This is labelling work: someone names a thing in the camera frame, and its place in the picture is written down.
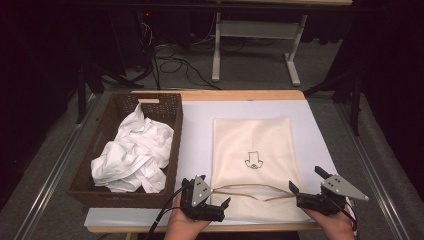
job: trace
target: wooden table edge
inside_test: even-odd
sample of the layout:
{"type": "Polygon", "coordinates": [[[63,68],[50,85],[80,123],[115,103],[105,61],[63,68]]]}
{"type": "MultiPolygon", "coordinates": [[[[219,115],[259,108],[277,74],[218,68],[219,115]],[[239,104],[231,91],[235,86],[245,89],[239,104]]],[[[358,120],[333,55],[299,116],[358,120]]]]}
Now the wooden table edge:
{"type": "MultiPolygon", "coordinates": [[[[149,227],[87,227],[92,233],[146,233],[149,227]]],[[[247,224],[247,225],[209,225],[202,232],[277,232],[319,230],[316,222],[281,223],[281,224],[247,224]]],[[[159,226],[155,232],[166,232],[166,226],[159,226]]]]}
{"type": "Polygon", "coordinates": [[[299,90],[140,90],[132,93],[180,93],[182,101],[305,100],[299,90]]]}

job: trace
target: metal stand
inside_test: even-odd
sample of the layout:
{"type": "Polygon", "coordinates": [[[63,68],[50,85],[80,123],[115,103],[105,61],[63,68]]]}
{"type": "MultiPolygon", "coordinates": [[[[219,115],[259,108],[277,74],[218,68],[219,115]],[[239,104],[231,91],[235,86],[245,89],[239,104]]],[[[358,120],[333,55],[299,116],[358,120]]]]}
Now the metal stand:
{"type": "Polygon", "coordinates": [[[212,65],[212,81],[219,82],[221,68],[220,39],[228,37],[255,37],[270,39],[292,39],[293,45],[289,53],[285,53],[285,62],[289,70],[293,86],[300,86],[299,76],[293,59],[305,28],[307,15],[302,15],[299,23],[276,23],[255,21],[221,21],[221,13],[216,13],[215,51],[212,65]]]}

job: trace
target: electrical cord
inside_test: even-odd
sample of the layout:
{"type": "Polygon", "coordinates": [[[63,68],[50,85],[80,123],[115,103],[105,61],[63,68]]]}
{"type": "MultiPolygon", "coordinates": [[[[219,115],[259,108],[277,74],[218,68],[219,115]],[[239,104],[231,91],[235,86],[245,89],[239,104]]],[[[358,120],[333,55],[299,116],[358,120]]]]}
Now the electrical cord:
{"type": "Polygon", "coordinates": [[[153,222],[152,226],[150,227],[149,232],[147,233],[147,235],[144,238],[144,240],[148,240],[150,238],[150,236],[153,234],[153,232],[155,231],[156,227],[158,226],[160,220],[162,219],[163,215],[165,213],[167,213],[168,211],[170,211],[170,210],[173,209],[173,208],[167,209],[166,207],[174,200],[175,196],[177,196],[178,193],[182,192],[187,187],[188,187],[188,185],[187,186],[183,186],[180,189],[178,189],[176,192],[174,192],[174,194],[172,194],[172,196],[168,199],[168,201],[166,202],[166,204],[163,206],[162,210],[159,212],[158,216],[156,217],[155,221],[153,222]]]}
{"type": "Polygon", "coordinates": [[[105,239],[107,236],[111,235],[111,233],[105,233],[102,236],[100,236],[97,240],[105,239]]]}
{"type": "Polygon", "coordinates": [[[196,43],[194,45],[191,45],[193,48],[199,49],[199,50],[211,50],[215,48],[215,43],[211,42],[215,37],[211,37],[210,39],[196,43]]]}
{"type": "Polygon", "coordinates": [[[221,88],[219,88],[218,86],[216,86],[216,85],[210,83],[209,81],[207,81],[206,79],[204,79],[202,77],[202,74],[200,73],[200,71],[197,70],[195,67],[193,67],[187,60],[174,57],[175,50],[172,47],[169,47],[169,46],[162,47],[156,52],[156,54],[158,52],[164,50],[164,49],[171,49],[172,52],[170,54],[168,54],[167,56],[157,57],[157,59],[165,60],[165,62],[160,64],[160,66],[159,66],[159,70],[161,72],[163,72],[163,73],[175,73],[175,72],[179,71],[180,69],[182,69],[183,67],[186,67],[186,71],[185,71],[186,77],[189,80],[189,82],[191,82],[192,84],[198,85],[198,86],[211,87],[211,88],[214,88],[214,89],[217,89],[217,90],[221,90],[221,88]],[[170,63],[177,63],[178,64],[177,68],[173,69],[173,70],[165,70],[164,66],[167,65],[167,64],[170,64],[170,63]],[[192,79],[189,76],[189,70],[190,69],[194,70],[197,73],[197,75],[199,76],[200,80],[202,80],[205,84],[199,84],[199,83],[192,81],[192,79]]]}
{"type": "Polygon", "coordinates": [[[137,77],[132,79],[127,79],[125,76],[112,73],[111,71],[107,71],[106,69],[100,68],[100,66],[96,66],[97,69],[100,69],[103,73],[106,73],[110,78],[112,78],[115,81],[109,81],[107,79],[102,78],[102,81],[104,83],[107,83],[109,85],[125,85],[130,88],[143,88],[143,85],[135,84],[135,82],[138,82],[144,78],[146,78],[148,75],[150,75],[153,72],[153,63],[151,61],[153,54],[151,45],[153,42],[153,32],[149,25],[145,23],[140,23],[139,25],[140,31],[144,29],[142,33],[140,33],[138,36],[138,41],[140,42],[141,51],[145,54],[143,57],[143,61],[141,62],[141,65],[144,66],[144,71],[139,74],[137,77]]]}
{"type": "Polygon", "coordinates": [[[155,79],[156,89],[160,91],[161,87],[160,87],[160,80],[159,80],[159,68],[158,68],[158,62],[156,60],[156,54],[157,54],[157,51],[155,51],[155,54],[153,54],[153,62],[155,63],[156,75],[154,71],[152,71],[152,74],[153,74],[153,78],[155,79]]]}
{"type": "Polygon", "coordinates": [[[355,216],[355,218],[352,217],[352,215],[350,213],[348,213],[346,210],[344,210],[339,205],[337,205],[337,203],[334,202],[331,198],[326,197],[326,199],[328,199],[332,204],[334,204],[334,206],[336,206],[344,215],[346,215],[346,217],[348,217],[352,221],[352,223],[353,223],[353,225],[352,225],[352,231],[354,232],[354,235],[356,236],[356,239],[357,240],[360,240],[359,232],[358,232],[358,221],[356,219],[356,213],[353,210],[352,206],[349,203],[345,202],[345,204],[349,206],[350,210],[352,210],[353,215],[355,216]]]}
{"type": "Polygon", "coordinates": [[[192,43],[191,46],[195,46],[195,45],[198,45],[198,44],[201,44],[201,43],[204,43],[204,42],[208,42],[208,41],[215,38],[215,37],[211,37],[213,26],[215,25],[215,21],[216,21],[216,13],[214,13],[214,15],[213,15],[211,27],[209,28],[209,32],[208,32],[208,34],[206,34],[206,37],[203,38],[202,40],[200,40],[199,42],[192,43]]]}
{"type": "Polygon", "coordinates": [[[165,212],[163,212],[163,215],[165,215],[167,212],[172,211],[174,209],[181,209],[181,207],[172,207],[172,208],[168,208],[165,210],[165,212]]]}
{"type": "Polygon", "coordinates": [[[139,85],[139,84],[134,83],[134,81],[138,81],[138,80],[129,81],[128,79],[122,77],[121,75],[115,74],[114,72],[109,71],[109,70],[107,70],[107,69],[105,69],[105,68],[103,68],[103,67],[101,67],[101,66],[99,66],[95,63],[89,63],[89,64],[93,67],[94,70],[98,71],[99,73],[102,73],[102,74],[105,74],[105,75],[111,77],[112,79],[118,81],[122,85],[125,85],[129,88],[144,88],[144,85],[139,85]]]}
{"type": "Polygon", "coordinates": [[[226,37],[226,38],[224,38],[226,41],[230,41],[230,44],[231,45],[238,45],[238,44],[240,44],[241,43],[241,46],[238,46],[238,48],[237,49],[235,49],[235,50],[226,50],[225,48],[223,48],[222,47],[222,45],[220,46],[220,48],[219,48],[219,50],[221,50],[221,51],[223,51],[223,52],[228,52],[228,53],[235,53],[235,52],[238,52],[238,51],[240,51],[240,50],[242,50],[245,46],[246,46],[246,39],[245,38],[243,38],[243,40],[242,41],[239,41],[239,42],[237,42],[237,44],[233,44],[233,43],[231,43],[231,40],[232,39],[234,39],[234,38],[232,38],[232,37],[226,37]]]}

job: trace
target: crumpled white towel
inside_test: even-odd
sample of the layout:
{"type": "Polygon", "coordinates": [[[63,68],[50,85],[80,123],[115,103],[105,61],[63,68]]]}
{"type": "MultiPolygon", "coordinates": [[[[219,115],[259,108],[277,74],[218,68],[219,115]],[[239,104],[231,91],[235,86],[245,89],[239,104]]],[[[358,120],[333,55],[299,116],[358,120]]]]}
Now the crumpled white towel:
{"type": "Polygon", "coordinates": [[[303,189],[289,118],[215,119],[211,202],[231,197],[226,219],[304,221],[289,180],[303,189]]]}
{"type": "Polygon", "coordinates": [[[144,118],[140,104],[120,124],[114,141],[91,162],[96,186],[112,192],[134,192],[143,186],[147,193],[165,188],[161,168],[169,163],[174,130],[164,123],[144,118]]]}

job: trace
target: black cable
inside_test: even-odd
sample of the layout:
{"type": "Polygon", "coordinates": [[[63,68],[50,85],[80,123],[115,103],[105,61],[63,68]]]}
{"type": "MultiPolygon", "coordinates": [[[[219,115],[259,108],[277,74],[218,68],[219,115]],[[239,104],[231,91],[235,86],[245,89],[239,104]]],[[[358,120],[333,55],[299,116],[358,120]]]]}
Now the black cable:
{"type": "Polygon", "coordinates": [[[162,215],[165,215],[167,212],[169,212],[169,211],[171,211],[171,210],[174,210],[174,209],[177,209],[177,208],[181,208],[181,207],[172,207],[172,208],[168,208],[168,209],[166,209],[166,210],[165,210],[165,212],[163,212],[163,214],[162,214],[162,215]]]}
{"type": "Polygon", "coordinates": [[[268,46],[276,45],[276,44],[284,41],[284,39],[270,39],[269,43],[259,43],[259,42],[256,42],[256,41],[255,42],[249,41],[249,40],[253,40],[253,39],[256,39],[256,38],[248,38],[246,40],[247,45],[249,45],[249,46],[259,46],[259,47],[268,47],[268,46]]]}
{"type": "Polygon", "coordinates": [[[157,54],[157,52],[155,52],[155,54],[153,55],[153,62],[155,63],[155,68],[156,68],[156,74],[157,74],[157,76],[155,75],[155,72],[154,71],[152,71],[152,74],[153,74],[153,78],[155,79],[156,89],[159,91],[159,90],[161,90],[161,87],[160,87],[159,68],[158,68],[158,62],[156,60],[156,54],[157,54]]]}
{"type": "Polygon", "coordinates": [[[206,37],[203,38],[202,40],[200,40],[199,42],[191,43],[190,44],[191,46],[196,47],[196,45],[198,45],[198,44],[209,42],[210,40],[215,39],[215,37],[211,37],[211,34],[212,34],[213,29],[214,29],[214,26],[216,25],[215,24],[216,15],[217,15],[217,13],[213,13],[213,19],[212,19],[212,22],[211,22],[211,27],[209,28],[209,32],[206,34],[206,37]]]}
{"type": "MultiPolygon", "coordinates": [[[[235,38],[225,38],[227,41],[230,41],[230,43],[231,43],[231,40],[235,40],[235,38]]],[[[223,51],[223,52],[228,52],[228,53],[235,53],[235,52],[238,52],[238,51],[240,51],[240,50],[242,50],[243,48],[244,48],[244,46],[246,45],[246,39],[242,39],[241,41],[239,41],[237,44],[239,44],[241,42],[241,46],[239,46],[236,50],[225,50],[222,46],[219,48],[219,50],[221,50],[221,51],[223,51]]]]}
{"type": "Polygon", "coordinates": [[[158,216],[156,217],[155,221],[153,222],[152,226],[150,227],[149,232],[147,233],[144,240],[148,240],[150,238],[150,236],[153,234],[156,227],[158,226],[160,220],[162,219],[162,216],[170,210],[170,209],[167,209],[166,207],[173,201],[173,199],[175,198],[175,196],[178,195],[178,193],[182,192],[187,187],[188,186],[183,186],[180,189],[178,189],[176,192],[174,192],[174,194],[172,194],[172,196],[166,202],[165,206],[163,206],[162,210],[159,212],[158,216]]]}
{"type": "Polygon", "coordinates": [[[356,219],[355,218],[353,218],[352,217],[352,215],[350,215],[348,212],[346,212],[346,210],[344,210],[343,208],[341,208],[339,205],[337,205],[337,203],[336,202],[334,202],[331,198],[329,198],[329,197],[326,197],[331,203],[333,203],[334,204],[334,206],[336,206],[344,215],[346,215],[346,217],[348,217],[351,221],[352,221],[352,223],[353,223],[353,226],[352,226],[352,230],[353,231],[356,231],[357,230],[357,221],[356,221],[356,219]]]}
{"type": "MultiPolygon", "coordinates": [[[[350,208],[350,210],[353,212],[353,215],[355,215],[355,218],[357,219],[357,215],[356,215],[356,212],[355,212],[355,210],[353,209],[353,207],[352,207],[352,205],[350,205],[349,203],[346,203],[348,206],[349,206],[349,208],[350,208]]],[[[358,220],[356,220],[356,226],[355,226],[355,230],[356,230],[356,240],[360,240],[361,238],[360,238],[360,236],[359,236],[359,231],[358,231],[358,226],[357,226],[357,224],[358,224],[358,220]]]]}
{"type": "Polygon", "coordinates": [[[191,47],[199,49],[199,50],[211,50],[215,48],[215,43],[211,42],[214,38],[210,38],[207,40],[204,40],[203,42],[192,44],[191,47]]]}
{"type": "Polygon", "coordinates": [[[202,74],[200,73],[200,71],[199,71],[199,70],[197,70],[195,67],[193,67],[193,66],[192,66],[192,65],[191,65],[191,64],[190,64],[187,60],[182,59],[182,58],[176,58],[176,57],[174,57],[174,55],[175,55],[175,50],[174,50],[173,48],[168,47],[167,49],[171,49],[171,50],[172,50],[172,53],[171,53],[171,54],[169,54],[168,56],[165,56],[165,57],[158,57],[158,59],[161,59],[161,60],[165,60],[165,61],[166,61],[166,62],[162,63],[162,64],[159,66],[159,69],[160,69],[162,72],[164,72],[164,73],[175,73],[175,72],[177,72],[178,70],[182,69],[182,67],[183,67],[183,66],[185,66],[185,67],[186,67],[186,76],[187,76],[187,79],[189,80],[189,82],[193,83],[194,85],[198,85],[198,86],[206,86],[206,87],[211,87],[211,88],[214,88],[214,89],[217,89],[217,90],[221,90],[221,88],[219,88],[218,86],[215,86],[214,84],[212,84],[212,83],[210,83],[209,81],[207,81],[206,79],[204,79],[204,78],[202,77],[202,74]],[[178,66],[175,70],[172,70],[172,71],[166,71],[166,70],[164,70],[164,69],[163,69],[163,66],[165,66],[166,64],[169,64],[169,63],[178,63],[178,64],[179,64],[179,66],[178,66]],[[190,79],[189,75],[188,75],[188,71],[189,71],[190,69],[194,70],[194,71],[197,73],[197,75],[199,76],[199,78],[200,78],[203,82],[205,82],[206,84],[198,84],[198,83],[193,82],[193,81],[190,79]]]}
{"type": "Polygon", "coordinates": [[[122,77],[121,75],[115,74],[112,71],[109,71],[95,63],[88,62],[89,65],[91,65],[96,71],[108,75],[109,77],[113,78],[114,80],[118,81],[119,83],[129,87],[129,88],[144,88],[144,85],[138,85],[134,82],[129,81],[128,79],[122,77]]]}
{"type": "Polygon", "coordinates": [[[111,233],[105,233],[102,236],[100,236],[97,240],[105,239],[107,236],[109,236],[111,233]]]}
{"type": "MultiPolygon", "coordinates": [[[[133,78],[133,79],[127,79],[127,78],[125,78],[124,76],[121,76],[121,75],[119,75],[119,76],[121,76],[121,78],[123,78],[123,79],[127,80],[128,82],[135,83],[135,82],[137,82],[137,81],[140,81],[140,80],[144,79],[145,77],[147,77],[147,76],[148,76],[150,73],[152,73],[152,72],[153,72],[153,65],[152,65],[151,63],[149,63],[149,64],[146,66],[146,68],[145,68],[144,72],[143,72],[143,73],[141,73],[140,75],[138,75],[137,77],[133,78]]],[[[123,83],[122,83],[122,81],[114,82],[114,81],[109,81],[109,80],[104,79],[104,78],[102,78],[102,82],[107,83],[107,84],[109,84],[109,85],[121,85],[121,84],[123,84],[123,83]]]]}

